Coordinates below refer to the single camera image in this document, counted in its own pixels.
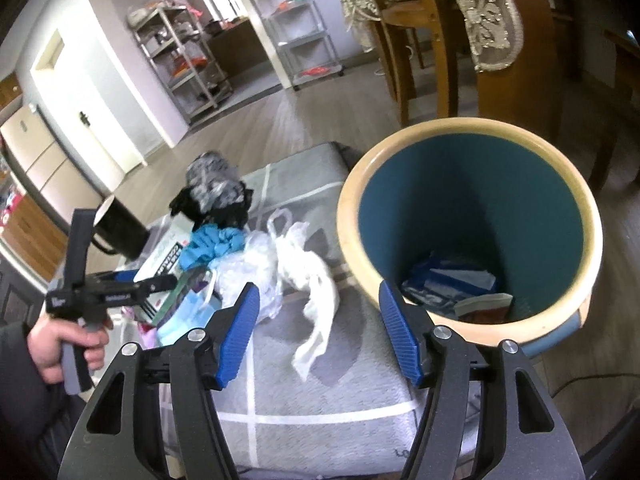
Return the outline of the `dark left sleeve forearm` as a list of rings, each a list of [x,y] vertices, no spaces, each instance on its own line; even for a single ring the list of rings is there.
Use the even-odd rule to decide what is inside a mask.
[[[21,323],[1,329],[1,477],[55,479],[86,402],[43,381],[28,332]]]

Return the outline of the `left hand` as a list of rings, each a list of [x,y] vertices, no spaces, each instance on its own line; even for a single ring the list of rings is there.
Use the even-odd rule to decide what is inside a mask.
[[[56,385],[63,381],[62,344],[68,342],[83,348],[88,369],[100,370],[104,367],[105,347],[110,341],[108,332],[112,328],[108,314],[96,332],[88,332],[77,323],[43,313],[27,335],[27,349],[43,381]]]

